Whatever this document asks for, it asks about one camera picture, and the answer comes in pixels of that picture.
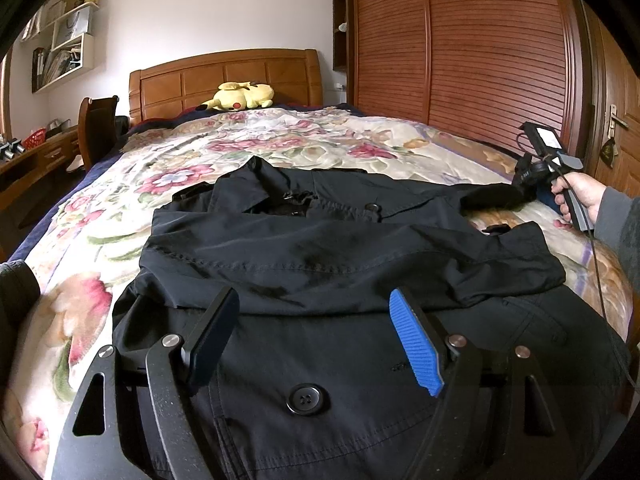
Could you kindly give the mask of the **black left sleeve forearm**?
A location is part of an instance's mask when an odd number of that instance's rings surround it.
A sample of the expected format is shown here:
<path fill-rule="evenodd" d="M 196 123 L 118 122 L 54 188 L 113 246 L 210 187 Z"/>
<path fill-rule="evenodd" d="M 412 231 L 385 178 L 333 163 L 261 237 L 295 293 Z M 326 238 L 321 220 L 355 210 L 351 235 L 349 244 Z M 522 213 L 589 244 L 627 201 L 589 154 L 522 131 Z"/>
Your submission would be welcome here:
<path fill-rule="evenodd" d="M 39 298 L 38 281 L 24 260 L 2 263 L 0 275 L 1 389 L 4 389 L 9 378 L 18 332 Z"/>

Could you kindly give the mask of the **grey right sleeve forearm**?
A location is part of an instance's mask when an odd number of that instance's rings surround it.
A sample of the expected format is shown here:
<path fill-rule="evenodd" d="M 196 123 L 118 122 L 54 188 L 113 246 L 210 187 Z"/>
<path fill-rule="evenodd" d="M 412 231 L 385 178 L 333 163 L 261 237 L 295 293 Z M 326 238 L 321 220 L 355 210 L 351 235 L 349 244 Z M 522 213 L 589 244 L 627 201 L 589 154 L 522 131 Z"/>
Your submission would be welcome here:
<path fill-rule="evenodd" d="M 596 222 L 596 237 L 616 253 L 635 292 L 640 288 L 640 203 L 609 186 Z"/>

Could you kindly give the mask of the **person's right hand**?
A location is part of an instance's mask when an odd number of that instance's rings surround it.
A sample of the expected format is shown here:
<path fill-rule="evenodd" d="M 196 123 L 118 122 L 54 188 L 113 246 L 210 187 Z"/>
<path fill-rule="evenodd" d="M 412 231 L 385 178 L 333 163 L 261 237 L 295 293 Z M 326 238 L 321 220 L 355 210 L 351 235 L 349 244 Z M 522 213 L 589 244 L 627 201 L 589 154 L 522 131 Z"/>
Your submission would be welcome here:
<path fill-rule="evenodd" d="M 590 221 L 596 223 L 606 186 L 583 172 L 569 172 L 562 178 L 556 178 L 552 182 L 551 192 L 565 222 L 572 221 L 570 207 L 563 196 L 563 192 L 569 188 L 573 190 L 578 202 L 584 206 Z"/>

